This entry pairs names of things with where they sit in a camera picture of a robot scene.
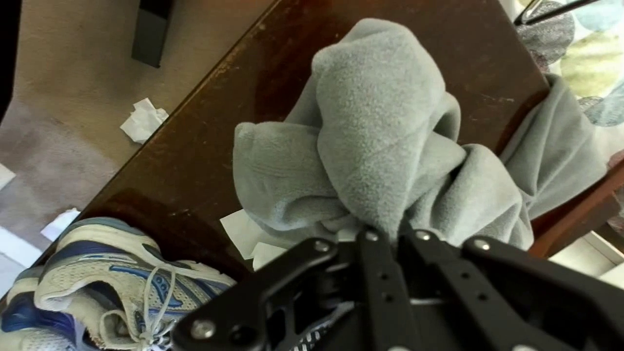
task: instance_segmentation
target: wooden table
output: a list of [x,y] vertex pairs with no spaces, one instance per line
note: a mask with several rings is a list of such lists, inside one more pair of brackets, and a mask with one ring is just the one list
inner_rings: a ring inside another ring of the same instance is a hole
[[119,216],[150,232],[168,259],[199,259],[246,277],[219,222],[240,209],[230,160],[234,127],[283,119],[310,74],[312,54],[361,17],[414,29],[462,105],[464,142],[501,150],[548,92],[498,0],[277,0],[84,216]]

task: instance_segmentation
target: white sneaker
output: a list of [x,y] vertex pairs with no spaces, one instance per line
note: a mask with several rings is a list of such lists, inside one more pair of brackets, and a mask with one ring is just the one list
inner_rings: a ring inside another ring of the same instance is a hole
[[168,349],[174,324],[230,285],[201,263],[166,263],[143,232],[96,218],[61,238],[35,304],[72,314],[100,347]]
[[6,296],[0,316],[0,349],[10,351],[74,351],[76,324],[63,312],[39,310],[33,304],[41,269],[24,271]]

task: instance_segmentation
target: tile floor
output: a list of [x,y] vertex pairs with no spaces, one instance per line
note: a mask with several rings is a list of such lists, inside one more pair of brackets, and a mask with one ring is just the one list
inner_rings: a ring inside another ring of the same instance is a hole
[[133,103],[174,111],[269,4],[178,0],[152,68],[131,58],[139,0],[24,0],[16,99],[0,123],[0,164],[16,179],[0,191],[0,226],[47,248],[41,228],[137,152],[119,131]]

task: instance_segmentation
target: black object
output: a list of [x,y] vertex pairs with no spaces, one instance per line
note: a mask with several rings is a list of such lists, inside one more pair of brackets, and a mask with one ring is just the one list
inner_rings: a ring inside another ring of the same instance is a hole
[[0,121],[14,97],[16,56],[20,39],[22,0],[2,0],[0,6]]
[[583,8],[583,6],[589,6],[597,0],[576,0],[576,2],[570,2],[570,4],[564,4],[560,8],[554,8],[546,14],[538,14],[538,15],[533,15],[533,12],[538,10],[542,0],[533,0],[529,2],[529,6],[519,14],[519,17],[513,21],[515,25],[535,25],[535,23],[542,23],[550,17],[556,17],[556,15],[562,15],[566,12],[572,12],[572,10],[577,10],[577,8]]
[[164,43],[168,39],[170,17],[174,10],[174,0],[141,0],[133,58],[160,66]]
[[299,244],[172,337],[176,351],[599,351],[624,349],[622,316],[624,290],[492,238],[457,249],[420,230],[392,248],[363,232]]

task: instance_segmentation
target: gray towel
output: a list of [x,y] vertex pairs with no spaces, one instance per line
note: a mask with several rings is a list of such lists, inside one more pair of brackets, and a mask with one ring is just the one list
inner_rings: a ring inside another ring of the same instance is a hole
[[459,103],[414,33],[363,19],[314,56],[285,123],[236,127],[236,193],[254,220],[289,240],[351,240],[373,226],[390,238],[431,228],[455,246],[484,234],[529,248],[533,216],[607,171],[593,125],[558,80],[505,162],[460,146],[459,129]]

